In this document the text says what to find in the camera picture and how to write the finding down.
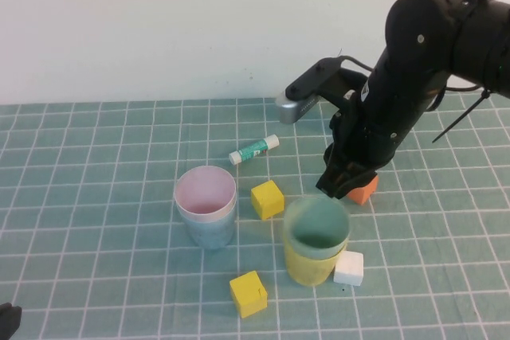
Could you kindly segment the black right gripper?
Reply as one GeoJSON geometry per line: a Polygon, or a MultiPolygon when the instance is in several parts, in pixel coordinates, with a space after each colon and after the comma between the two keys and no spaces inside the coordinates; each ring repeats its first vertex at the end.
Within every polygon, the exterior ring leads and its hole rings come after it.
{"type": "Polygon", "coordinates": [[[324,153],[326,169],[316,188],[329,198],[342,199],[367,186],[418,119],[419,107],[404,97],[392,96],[380,112],[354,92],[331,118],[333,142],[324,153]]]}

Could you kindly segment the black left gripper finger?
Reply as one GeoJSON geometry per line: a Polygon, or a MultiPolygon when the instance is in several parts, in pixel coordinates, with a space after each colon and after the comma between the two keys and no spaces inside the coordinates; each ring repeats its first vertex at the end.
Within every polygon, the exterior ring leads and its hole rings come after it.
{"type": "Polygon", "coordinates": [[[0,340],[10,340],[18,330],[22,319],[22,308],[11,303],[0,305],[0,340]]]}

